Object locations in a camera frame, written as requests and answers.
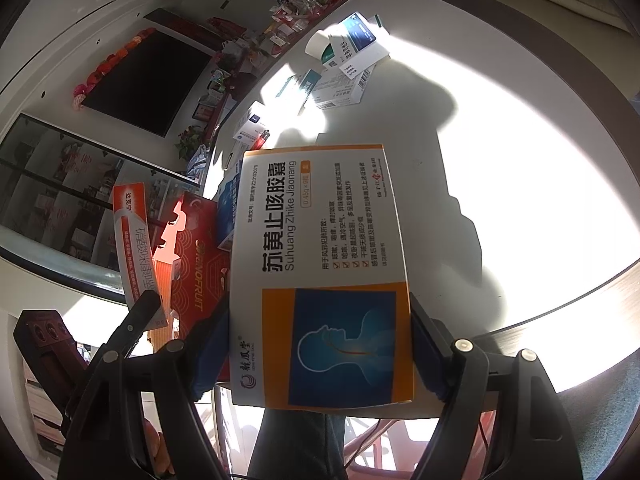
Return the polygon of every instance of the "red decoration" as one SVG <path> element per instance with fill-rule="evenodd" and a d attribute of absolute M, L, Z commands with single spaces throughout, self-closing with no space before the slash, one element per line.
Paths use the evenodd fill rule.
<path fill-rule="evenodd" d="M 100 79 L 102 79 L 102 73 L 101 72 L 93 72 L 87 79 L 86 79 L 86 83 L 88 85 L 95 85 L 98 83 L 98 81 L 100 81 Z"/>
<path fill-rule="evenodd" d="M 108 61 L 103 61 L 98 65 L 98 68 L 96 68 L 95 71 L 102 72 L 102 75 L 108 74 L 111 71 L 111 65 Z"/>
<path fill-rule="evenodd" d="M 80 94 L 86 94 L 86 85 L 78 85 L 74 88 L 74 97 L 77 97 Z"/>
<path fill-rule="evenodd" d="M 100 82 L 105 74 L 108 74 L 113 68 L 122 60 L 122 58 L 126 57 L 129 53 L 129 50 L 132 48 L 136 48 L 143 40 L 148 38 L 150 34 L 153 34 L 156 31 L 154 27 L 146 28 L 145 30 L 141 30 L 136 36 L 134 36 L 129 43 L 127 43 L 123 48 L 118 49 L 115 54 L 109 54 L 107 59 L 98 65 L 94 72 L 92 72 L 89 77 L 86 79 L 86 85 L 80 84 L 74 88 L 74 101 L 73 108 L 74 110 L 79 110 L 82 106 L 82 99 Z"/>

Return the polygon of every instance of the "television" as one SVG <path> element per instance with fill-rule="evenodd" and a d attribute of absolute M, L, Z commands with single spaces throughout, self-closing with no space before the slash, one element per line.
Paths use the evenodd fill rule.
<path fill-rule="evenodd" d="M 155 31 L 105 74 L 82 104 L 164 137 L 210 60 Z"/>

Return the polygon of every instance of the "person's leg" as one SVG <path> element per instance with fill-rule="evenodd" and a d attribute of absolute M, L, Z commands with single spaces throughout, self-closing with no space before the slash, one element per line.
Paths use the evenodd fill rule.
<path fill-rule="evenodd" d="M 259 480 L 347 480 L 344 417 L 264 410 L 247 476 Z"/>

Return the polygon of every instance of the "white medicine box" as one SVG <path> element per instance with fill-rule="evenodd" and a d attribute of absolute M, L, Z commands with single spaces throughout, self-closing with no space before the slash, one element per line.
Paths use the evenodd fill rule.
<path fill-rule="evenodd" d="M 267 115 L 267 107 L 261 102 L 254 101 L 238 121 L 234 139 L 251 146 L 265 130 L 269 129 Z"/>

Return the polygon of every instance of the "metal screw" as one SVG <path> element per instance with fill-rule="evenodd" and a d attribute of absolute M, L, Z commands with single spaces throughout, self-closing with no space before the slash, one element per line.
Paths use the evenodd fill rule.
<path fill-rule="evenodd" d="M 168 352 L 179 352 L 184 348 L 184 342 L 182 339 L 172 339 L 166 344 L 166 350 Z"/>
<path fill-rule="evenodd" d="M 118 353 L 115 350 L 109 350 L 105 355 L 102 356 L 102 360 L 105 363 L 113 363 L 118 360 Z"/>
<path fill-rule="evenodd" d="M 538 356 L 536 355 L 536 353 L 533 350 L 529 350 L 528 348 L 525 348 L 520 355 L 522 355 L 522 358 L 525 361 L 529 361 L 529 362 L 533 362 L 535 361 Z"/>
<path fill-rule="evenodd" d="M 456 348 L 461 352 L 471 352 L 474 349 L 474 344 L 469 339 L 458 339 Z"/>

